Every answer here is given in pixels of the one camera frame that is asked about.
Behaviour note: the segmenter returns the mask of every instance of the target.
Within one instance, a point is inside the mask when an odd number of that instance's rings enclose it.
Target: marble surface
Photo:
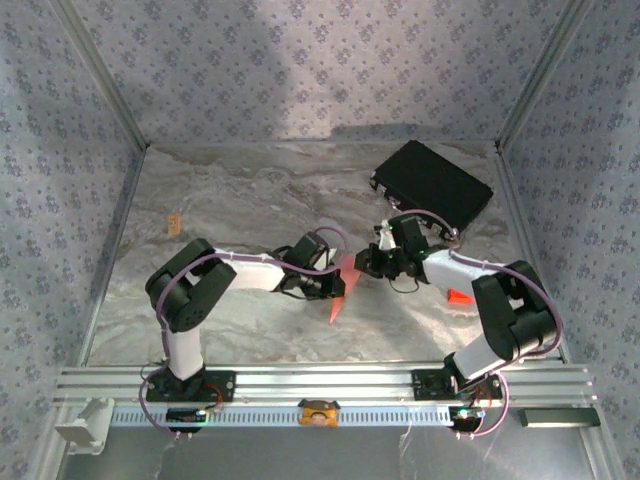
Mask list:
[[[331,225],[346,231],[352,252],[364,248],[374,239],[373,226],[393,215],[369,187],[369,175],[401,145],[150,148],[98,314],[89,364],[141,365],[161,358],[159,327],[144,284],[194,238],[225,250],[261,253]],[[495,186],[489,143],[429,146]],[[171,214],[182,218],[178,236],[167,232]],[[326,238],[337,244],[332,235]],[[515,259],[496,195],[463,238],[467,255]],[[205,360],[441,360],[481,332],[473,306],[453,308],[432,286],[401,295],[387,281],[363,276],[333,325],[330,305],[262,291],[228,292],[202,325]]]

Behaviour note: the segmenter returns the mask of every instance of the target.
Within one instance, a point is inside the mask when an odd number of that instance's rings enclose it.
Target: small orange block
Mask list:
[[[169,235],[180,235],[182,222],[180,215],[169,215]]]
[[[447,300],[454,305],[473,305],[473,298],[455,290],[447,292]]]

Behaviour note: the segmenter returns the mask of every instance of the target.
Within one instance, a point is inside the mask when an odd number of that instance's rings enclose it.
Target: black case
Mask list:
[[[462,232],[487,206],[493,191],[416,140],[406,143],[371,174],[371,186],[399,210],[429,210]],[[433,219],[423,217],[431,228]],[[444,225],[440,236],[447,238]]]

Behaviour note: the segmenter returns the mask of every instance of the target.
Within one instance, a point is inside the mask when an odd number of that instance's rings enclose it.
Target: wall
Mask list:
[[[640,6],[595,2],[509,155],[577,362],[640,478]]]
[[[22,479],[140,155],[48,4],[3,2],[0,16],[0,478]]]
[[[75,2],[145,138],[493,139],[564,0]]]

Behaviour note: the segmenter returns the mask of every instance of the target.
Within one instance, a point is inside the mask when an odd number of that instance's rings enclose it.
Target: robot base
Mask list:
[[[470,401],[482,392],[487,398],[502,400],[500,381],[496,375],[458,384],[459,379],[447,368],[441,370],[412,370],[411,382],[413,398],[423,400],[463,400]]]
[[[235,385],[236,373],[233,371],[207,371],[203,367],[182,381],[167,368],[150,379],[146,400],[162,403],[228,403],[233,401]]]

